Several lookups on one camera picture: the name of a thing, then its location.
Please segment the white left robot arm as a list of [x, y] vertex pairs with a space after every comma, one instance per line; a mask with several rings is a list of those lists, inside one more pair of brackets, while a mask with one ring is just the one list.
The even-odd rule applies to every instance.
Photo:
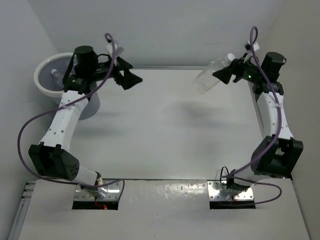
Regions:
[[124, 90], [143, 80], [130, 72], [132, 65], [120, 57], [123, 48], [109, 43], [108, 60], [99, 62], [99, 55], [91, 46], [76, 47], [68, 67], [58, 81], [63, 89], [55, 116], [39, 144], [32, 144], [28, 154], [40, 177], [47, 181], [98, 187], [99, 173], [82, 167], [79, 160], [69, 153], [72, 136], [80, 118], [87, 119], [98, 110], [97, 91], [107, 79], [114, 79]]

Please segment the clear bottle without label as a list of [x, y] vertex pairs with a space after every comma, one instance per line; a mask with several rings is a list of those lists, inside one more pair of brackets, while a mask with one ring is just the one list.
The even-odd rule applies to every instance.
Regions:
[[52, 69], [50, 71], [51, 76], [52, 76], [52, 80], [60, 87], [60, 88], [64, 88], [64, 84], [63, 84], [63, 77], [64, 75], [62, 73], [60, 73], [57, 69]]

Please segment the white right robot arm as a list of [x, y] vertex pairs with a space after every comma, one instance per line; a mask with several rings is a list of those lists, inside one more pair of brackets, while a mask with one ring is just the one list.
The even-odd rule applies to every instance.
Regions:
[[234, 83], [241, 79], [250, 82], [262, 121], [263, 140], [252, 153], [250, 165], [232, 170], [226, 178], [230, 191], [246, 191], [253, 183], [268, 178], [289, 177], [302, 154], [304, 145], [295, 139], [288, 126], [284, 89], [278, 82], [286, 61], [280, 53], [267, 52], [262, 65], [256, 66], [247, 53], [241, 58], [229, 53], [212, 73], [224, 84], [228, 84], [232, 76]]

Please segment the clear bottle blue cap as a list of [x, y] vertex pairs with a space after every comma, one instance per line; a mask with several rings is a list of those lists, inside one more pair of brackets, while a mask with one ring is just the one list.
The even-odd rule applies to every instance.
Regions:
[[236, 56], [234, 54], [228, 53], [226, 56], [213, 60], [206, 66], [192, 81], [192, 85], [196, 88], [197, 92], [204, 94], [217, 85], [220, 80], [213, 76], [213, 74], [228, 67], [235, 59]]

